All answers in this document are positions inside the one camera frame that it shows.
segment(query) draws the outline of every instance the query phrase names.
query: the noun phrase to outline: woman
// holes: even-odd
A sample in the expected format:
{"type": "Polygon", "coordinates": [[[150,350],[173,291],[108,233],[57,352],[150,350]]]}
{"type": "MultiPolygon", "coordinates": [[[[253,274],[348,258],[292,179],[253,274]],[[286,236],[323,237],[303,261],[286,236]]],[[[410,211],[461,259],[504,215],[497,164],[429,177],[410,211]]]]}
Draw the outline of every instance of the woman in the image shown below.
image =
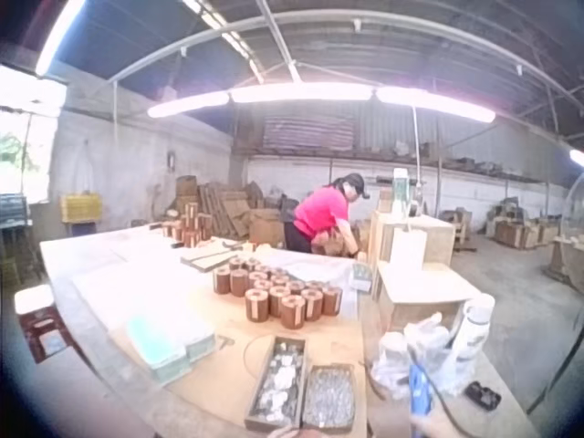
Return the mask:
{"type": "Polygon", "coordinates": [[[359,196],[370,197],[358,173],[338,178],[331,185],[316,190],[296,208],[294,222],[284,224],[286,248],[311,253],[312,245],[319,244],[323,233],[329,234],[337,227],[350,256],[356,256],[359,246],[350,231],[349,203],[357,201],[359,196]]]}

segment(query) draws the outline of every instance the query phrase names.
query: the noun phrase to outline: roof beam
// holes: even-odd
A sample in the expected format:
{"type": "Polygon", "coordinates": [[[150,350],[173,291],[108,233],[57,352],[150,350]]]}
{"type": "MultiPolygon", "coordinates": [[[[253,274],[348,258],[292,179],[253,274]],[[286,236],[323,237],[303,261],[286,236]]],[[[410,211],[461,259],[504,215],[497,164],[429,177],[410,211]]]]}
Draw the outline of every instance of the roof beam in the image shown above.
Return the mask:
{"type": "Polygon", "coordinates": [[[288,50],[286,41],[284,40],[282,32],[280,32],[280,28],[277,25],[276,20],[274,19],[274,15],[270,10],[270,6],[267,4],[266,0],[255,0],[255,2],[257,3],[257,7],[259,7],[259,10],[262,13],[262,16],[266,18],[267,26],[269,27],[270,32],[272,33],[272,37],[276,41],[277,48],[280,51],[280,54],[282,55],[284,62],[286,62],[292,80],[294,80],[295,82],[300,82],[301,81],[300,75],[298,75],[298,70],[296,69],[296,66],[294,64],[294,59],[292,59],[292,56],[290,55],[290,50],[288,50]]]}
{"type": "MultiPolygon", "coordinates": [[[[463,45],[474,47],[491,55],[501,57],[514,64],[523,66],[526,72],[529,72],[551,88],[555,89],[559,94],[563,95],[572,104],[577,106],[580,110],[584,110],[584,104],[572,96],[567,89],[560,83],[553,79],[548,73],[534,66],[526,59],[516,55],[515,53],[500,47],[484,38],[464,32],[450,26],[442,25],[429,20],[424,20],[414,16],[403,16],[399,14],[359,10],[359,9],[309,9],[299,11],[288,11],[273,14],[276,23],[280,25],[294,24],[294,23],[326,23],[326,22],[352,22],[355,18],[360,19],[364,24],[375,24],[380,26],[396,26],[416,32],[422,32],[436,37],[443,37],[449,40],[458,42],[463,45]]],[[[217,30],[205,30],[195,35],[188,36],[179,41],[175,41],[170,45],[156,50],[146,57],[143,57],[130,66],[124,68],[114,76],[108,79],[108,83],[122,80],[132,73],[149,66],[153,62],[158,61],[164,57],[181,49],[181,47],[191,47],[197,44],[210,41],[218,38],[221,34],[227,32],[245,32],[248,30],[258,29],[267,26],[267,21],[264,16],[256,16],[247,18],[217,30]]]]}

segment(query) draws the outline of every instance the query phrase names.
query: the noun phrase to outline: metal roof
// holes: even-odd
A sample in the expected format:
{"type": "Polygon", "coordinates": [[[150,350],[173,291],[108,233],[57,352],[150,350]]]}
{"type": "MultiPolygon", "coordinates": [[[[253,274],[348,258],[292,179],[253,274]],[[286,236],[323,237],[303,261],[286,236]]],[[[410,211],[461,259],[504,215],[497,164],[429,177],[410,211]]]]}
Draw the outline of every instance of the metal roof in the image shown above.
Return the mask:
{"type": "MultiPolygon", "coordinates": [[[[206,1],[229,23],[261,16],[256,0],[206,1]]],[[[316,10],[344,9],[429,20],[508,50],[545,72],[563,89],[573,90],[584,82],[582,0],[270,0],[267,3],[275,16],[290,11],[315,10],[316,13],[316,10]]],[[[51,20],[54,15],[46,13],[51,20]]],[[[303,78],[318,76],[314,68],[302,67],[304,63],[387,84],[435,88],[440,93],[482,103],[554,130],[546,81],[527,71],[525,66],[522,75],[518,74],[517,63],[512,59],[477,50],[466,40],[367,19],[360,23],[323,19],[279,27],[303,78]]],[[[208,28],[180,0],[88,1],[58,57],[97,76],[111,78],[141,57],[208,28]]],[[[264,68],[282,63],[275,39],[266,26],[240,35],[264,68]]],[[[270,80],[289,79],[285,68],[268,76],[270,80]]],[[[319,78],[323,76],[326,75],[321,72],[319,78]]],[[[247,61],[218,38],[190,47],[186,57],[179,53],[165,57],[120,84],[159,99],[167,85],[182,96],[229,88],[252,77],[247,61]]],[[[558,112],[559,132],[570,135],[583,131],[584,123],[575,102],[564,96],[560,99],[558,88],[552,87],[550,93],[558,112]]],[[[584,89],[577,90],[573,96],[584,104],[584,89]]],[[[195,116],[208,119],[224,130],[229,126],[228,118],[217,110],[195,116]]]]}

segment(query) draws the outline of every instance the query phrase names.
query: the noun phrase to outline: yellow crate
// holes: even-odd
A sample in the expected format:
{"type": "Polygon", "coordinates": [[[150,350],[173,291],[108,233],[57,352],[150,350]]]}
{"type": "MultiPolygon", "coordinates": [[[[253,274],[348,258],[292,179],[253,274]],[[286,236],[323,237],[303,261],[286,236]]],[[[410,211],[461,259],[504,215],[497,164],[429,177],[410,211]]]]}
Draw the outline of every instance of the yellow crate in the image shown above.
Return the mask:
{"type": "Polygon", "coordinates": [[[101,197],[98,194],[67,194],[61,196],[61,221],[83,224],[101,219],[101,197]]]}

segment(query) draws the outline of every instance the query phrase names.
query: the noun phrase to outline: black cap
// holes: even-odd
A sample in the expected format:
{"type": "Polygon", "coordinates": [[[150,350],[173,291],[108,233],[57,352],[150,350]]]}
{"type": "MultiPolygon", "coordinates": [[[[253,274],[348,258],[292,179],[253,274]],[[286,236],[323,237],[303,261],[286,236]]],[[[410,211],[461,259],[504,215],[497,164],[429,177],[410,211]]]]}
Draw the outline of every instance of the black cap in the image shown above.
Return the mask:
{"type": "Polygon", "coordinates": [[[365,192],[365,180],[363,180],[363,177],[360,175],[360,173],[350,173],[343,179],[345,182],[355,187],[355,191],[357,194],[360,194],[363,199],[370,198],[370,195],[365,192]]]}

